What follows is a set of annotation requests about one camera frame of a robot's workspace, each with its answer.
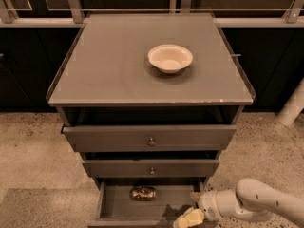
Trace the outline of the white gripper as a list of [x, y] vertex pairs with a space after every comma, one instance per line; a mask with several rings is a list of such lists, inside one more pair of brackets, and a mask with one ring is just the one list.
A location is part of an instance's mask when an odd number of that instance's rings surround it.
[[198, 203], [199, 209], [193, 207], [184, 212], [174, 222], [174, 228], [190, 228], [203, 224], [204, 219], [209, 221], [219, 220], [219, 210], [216, 202], [216, 191], [191, 192], [190, 198]]

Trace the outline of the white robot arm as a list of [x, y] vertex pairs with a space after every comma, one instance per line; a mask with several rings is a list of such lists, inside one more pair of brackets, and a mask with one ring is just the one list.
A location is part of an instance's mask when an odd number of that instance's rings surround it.
[[192, 192], [197, 208], [189, 208], [174, 222], [174, 228], [190, 228], [205, 220], [235, 218], [248, 222], [264, 222], [273, 214], [284, 217], [299, 228], [304, 227], [304, 200], [280, 192], [250, 178], [240, 180], [235, 190]]

